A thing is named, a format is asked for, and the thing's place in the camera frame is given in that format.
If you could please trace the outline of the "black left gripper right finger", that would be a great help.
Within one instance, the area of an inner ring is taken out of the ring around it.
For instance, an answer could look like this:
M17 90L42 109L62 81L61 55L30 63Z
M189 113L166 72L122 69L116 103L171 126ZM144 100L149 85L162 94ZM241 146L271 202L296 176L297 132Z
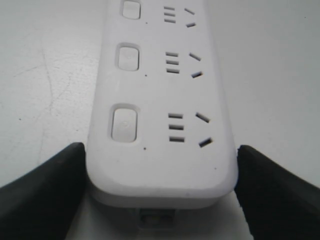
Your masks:
M318 240L320 189L255 148L237 152L234 188L255 240Z

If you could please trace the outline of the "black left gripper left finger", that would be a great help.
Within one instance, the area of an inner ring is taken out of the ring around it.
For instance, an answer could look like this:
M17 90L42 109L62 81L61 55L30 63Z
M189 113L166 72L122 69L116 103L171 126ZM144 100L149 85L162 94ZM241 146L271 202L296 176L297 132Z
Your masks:
M64 240L86 190L86 152L74 142L0 188L2 240Z

